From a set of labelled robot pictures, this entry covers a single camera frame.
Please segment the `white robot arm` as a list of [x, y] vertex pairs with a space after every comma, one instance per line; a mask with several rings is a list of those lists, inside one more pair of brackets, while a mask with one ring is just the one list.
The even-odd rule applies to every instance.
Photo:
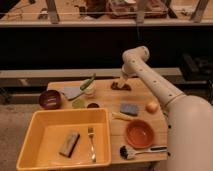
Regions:
[[167, 112], [167, 171], [213, 171], [213, 106], [186, 95], [151, 69], [146, 64], [149, 56], [145, 46], [124, 51], [119, 86], [136, 74]]

